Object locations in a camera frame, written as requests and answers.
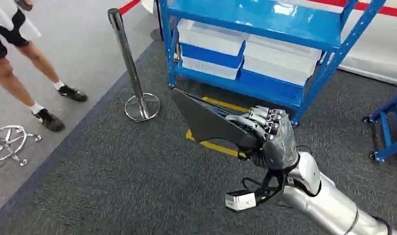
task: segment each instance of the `blue shelving unit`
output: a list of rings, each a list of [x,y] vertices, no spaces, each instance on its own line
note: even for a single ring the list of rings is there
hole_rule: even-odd
[[[385,147],[381,150],[373,151],[369,154],[372,160],[378,162],[384,162],[387,157],[397,153],[397,141],[392,142],[391,133],[388,125],[388,114],[394,113],[396,124],[397,124],[397,95],[395,95],[388,103],[383,105],[380,109],[376,110],[372,114],[363,118],[364,123],[377,123],[381,122],[383,131],[383,141]]]
[[[296,110],[291,122],[296,125],[324,84],[338,68],[348,51],[372,21],[386,0],[372,0],[351,33],[341,43],[341,32],[355,7],[357,0],[347,0],[341,13],[285,4],[274,0],[160,0],[161,24],[163,28],[166,58],[169,71],[169,86],[175,86],[175,76],[193,79],[216,87],[245,94],[267,102]],[[171,36],[170,16],[212,24],[251,33],[276,40],[286,41],[323,51],[324,63],[304,95],[304,87],[277,79],[261,79],[244,74],[250,81],[228,80],[201,72],[187,70],[182,61],[173,62],[178,31]]]

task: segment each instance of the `hand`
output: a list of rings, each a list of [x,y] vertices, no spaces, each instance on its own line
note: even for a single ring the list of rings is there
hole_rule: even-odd
[[[33,4],[31,0],[18,0],[16,1],[18,6],[20,6],[23,10],[31,11]]]

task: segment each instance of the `blue metal frame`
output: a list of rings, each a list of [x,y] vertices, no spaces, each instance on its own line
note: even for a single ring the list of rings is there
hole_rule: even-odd
[[[391,155],[397,153],[397,141],[392,142],[388,119],[388,113],[394,113],[396,124],[397,124],[397,94],[389,100],[386,104],[384,104],[380,109],[376,110],[372,114],[369,115],[369,119],[371,122],[378,122],[380,120],[383,131],[383,140],[385,142],[385,147],[382,150],[375,151],[375,158],[379,162],[384,162],[386,158]]]
[[[171,6],[168,6],[168,1],[161,0],[159,3],[169,72],[169,86],[175,86],[175,76],[177,74],[183,75],[190,79],[260,98],[267,102],[291,107],[296,110],[294,116],[291,117],[291,122],[298,124],[299,119],[307,111],[314,98],[338,68],[385,1],[372,0],[350,34],[341,43],[341,31],[357,0],[347,0],[347,4],[340,14],[279,3],[273,0],[173,0]],[[282,94],[276,94],[272,90],[264,90],[265,88],[257,86],[257,84],[241,84],[240,86],[233,84],[234,82],[240,83],[240,79],[225,81],[208,74],[186,70],[180,66],[181,62],[178,66],[173,62],[178,33],[177,29],[175,29],[174,35],[171,37],[170,16],[177,17],[177,20],[179,18],[190,19],[321,49],[324,54],[323,64],[320,66],[313,85],[305,97],[298,100],[292,98],[283,100]]]

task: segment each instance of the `chrome stanchion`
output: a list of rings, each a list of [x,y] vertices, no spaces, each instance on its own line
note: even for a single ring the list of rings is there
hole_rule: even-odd
[[[136,72],[135,63],[129,48],[128,39],[126,37],[124,23],[119,10],[108,10],[109,21],[115,30],[116,38],[124,57],[126,68],[128,69],[130,83],[135,93],[125,104],[125,113],[133,121],[145,121],[155,117],[160,108],[161,102],[157,96],[150,93],[143,93],[139,77]]]

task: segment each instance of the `yellow tape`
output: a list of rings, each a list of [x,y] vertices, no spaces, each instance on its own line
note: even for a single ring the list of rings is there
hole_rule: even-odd
[[[228,109],[233,109],[233,110],[236,110],[236,111],[240,111],[242,113],[247,113],[249,111],[249,109],[247,109],[247,108],[243,108],[243,107],[240,107],[240,106],[237,106],[237,105],[234,105],[234,104],[229,104],[229,103],[226,103],[226,102],[223,102],[223,101],[218,101],[218,100],[215,100],[215,99],[212,99],[212,98],[209,98],[209,97],[205,97],[204,96],[201,99],[204,100],[204,101],[213,103],[213,104],[220,105],[220,106],[228,108]]]
[[[194,138],[193,138],[193,135],[191,134],[190,129],[188,129],[188,131],[186,133],[186,138],[191,140],[191,141],[195,141]],[[217,144],[213,144],[213,143],[210,143],[210,142],[207,142],[207,141],[202,141],[202,142],[200,142],[200,144],[203,145],[206,148],[210,148],[212,150],[216,150],[216,151],[219,151],[221,153],[225,153],[225,154],[231,155],[233,157],[237,157],[237,154],[238,154],[238,152],[235,151],[235,150],[228,149],[226,147],[223,147],[223,146],[220,146],[220,145],[217,145]]]
[[[223,102],[223,101],[218,101],[218,100],[215,100],[215,99],[212,99],[212,98],[208,98],[208,97],[202,97],[201,99],[204,100],[204,101],[207,101],[207,102],[210,102],[210,103],[213,103],[213,104],[217,104],[217,105],[220,105],[220,106],[228,108],[228,109],[240,111],[240,112],[243,112],[243,113],[246,113],[249,110],[247,108],[243,108],[243,107],[240,107],[240,106],[237,106],[237,105],[234,105],[234,104],[229,104],[229,103],[226,103],[226,102]],[[188,131],[186,133],[186,138],[188,140],[195,141],[194,138],[193,138],[193,135],[191,134],[190,129],[188,129]],[[236,150],[232,150],[232,149],[229,149],[229,148],[217,145],[217,144],[213,144],[213,143],[210,143],[210,142],[207,142],[207,141],[202,141],[202,142],[200,142],[200,144],[203,145],[206,148],[209,148],[209,149],[212,149],[212,150],[216,150],[216,151],[219,151],[221,153],[225,153],[227,155],[231,155],[233,157],[237,157],[238,156],[238,151],[236,151]]]

